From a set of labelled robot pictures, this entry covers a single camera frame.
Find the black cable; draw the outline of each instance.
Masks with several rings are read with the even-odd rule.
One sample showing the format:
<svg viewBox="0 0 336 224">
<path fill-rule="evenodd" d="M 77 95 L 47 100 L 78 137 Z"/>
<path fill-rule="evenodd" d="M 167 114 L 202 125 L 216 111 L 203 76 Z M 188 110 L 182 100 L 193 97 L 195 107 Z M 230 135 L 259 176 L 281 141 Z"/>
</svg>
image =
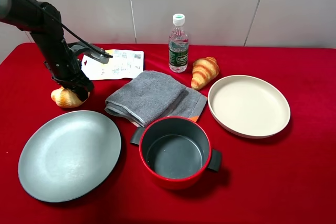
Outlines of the black cable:
<svg viewBox="0 0 336 224">
<path fill-rule="evenodd" d="M 56 23 L 58 23 L 61 27 L 63 27 L 66 31 L 68 31 L 71 35 L 73 35 L 76 39 L 78 39 L 80 42 L 84 43 L 87 47 L 89 47 L 91 50 L 97 52 L 98 54 L 102 54 L 101 51 L 99 51 L 98 49 L 94 48 L 93 46 L 91 46 L 89 43 L 87 43 L 85 40 L 81 39 L 79 36 L 77 36 L 74 32 L 72 32 L 68 27 L 66 27 L 65 25 L 63 25 L 62 22 L 60 22 L 57 18 L 55 18 L 53 15 L 49 14 L 48 12 L 46 12 L 42 7 L 40 7 L 39 5 L 35 4 L 33 1 L 31 0 L 25 0 L 28 3 L 30 3 L 31 5 L 34 5 L 36 8 L 38 8 L 40 11 L 42 11 L 44 14 L 46 14 L 49 18 L 51 18 L 53 21 L 55 21 Z"/>
</svg>

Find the black pot handle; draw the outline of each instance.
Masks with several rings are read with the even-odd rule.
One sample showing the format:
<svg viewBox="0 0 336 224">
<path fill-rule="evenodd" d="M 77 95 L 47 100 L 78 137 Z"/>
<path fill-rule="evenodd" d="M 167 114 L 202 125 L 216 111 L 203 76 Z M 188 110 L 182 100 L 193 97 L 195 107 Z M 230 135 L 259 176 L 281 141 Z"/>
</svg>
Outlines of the black pot handle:
<svg viewBox="0 0 336 224">
<path fill-rule="evenodd" d="M 213 170 L 214 172 L 219 171 L 222 163 L 222 154 L 218 150 L 212 149 L 212 155 L 210 163 L 208 164 L 208 169 Z"/>
<path fill-rule="evenodd" d="M 141 138 L 142 133 L 144 131 L 145 131 L 144 127 L 138 127 L 137 130 L 135 131 L 135 133 L 133 134 L 132 138 L 131 138 L 131 144 L 139 145 L 140 138 Z"/>
</svg>

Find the green label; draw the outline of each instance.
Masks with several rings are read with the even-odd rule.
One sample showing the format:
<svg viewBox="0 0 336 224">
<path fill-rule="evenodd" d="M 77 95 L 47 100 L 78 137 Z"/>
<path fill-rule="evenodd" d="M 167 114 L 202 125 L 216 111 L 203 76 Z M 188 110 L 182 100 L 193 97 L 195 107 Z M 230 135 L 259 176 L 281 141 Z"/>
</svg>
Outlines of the green label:
<svg viewBox="0 0 336 224">
<path fill-rule="evenodd" d="M 182 67 L 187 65 L 188 62 L 188 50 L 184 52 L 173 52 L 169 50 L 169 63 L 175 67 Z"/>
</svg>

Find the white bottle cap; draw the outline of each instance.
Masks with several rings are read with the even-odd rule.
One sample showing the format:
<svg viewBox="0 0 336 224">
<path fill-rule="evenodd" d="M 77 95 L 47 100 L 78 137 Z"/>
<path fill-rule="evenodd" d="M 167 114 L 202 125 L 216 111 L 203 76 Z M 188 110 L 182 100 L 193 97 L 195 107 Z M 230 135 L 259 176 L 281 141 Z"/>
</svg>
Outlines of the white bottle cap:
<svg viewBox="0 0 336 224">
<path fill-rule="evenodd" d="M 181 13 L 177 13 L 173 16 L 173 24 L 175 26 L 183 26 L 185 20 L 185 16 Z"/>
</svg>

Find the gray towel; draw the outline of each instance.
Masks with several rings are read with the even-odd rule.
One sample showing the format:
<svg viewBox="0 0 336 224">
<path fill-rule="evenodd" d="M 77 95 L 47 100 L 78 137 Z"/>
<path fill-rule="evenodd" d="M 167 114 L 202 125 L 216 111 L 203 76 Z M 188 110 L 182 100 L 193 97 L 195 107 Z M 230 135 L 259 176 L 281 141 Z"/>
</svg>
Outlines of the gray towel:
<svg viewBox="0 0 336 224">
<path fill-rule="evenodd" d="M 106 112 L 147 127 L 163 116 L 179 115 L 196 121 L 206 97 L 171 76 L 144 71 L 106 99 Z"/>
</svg>

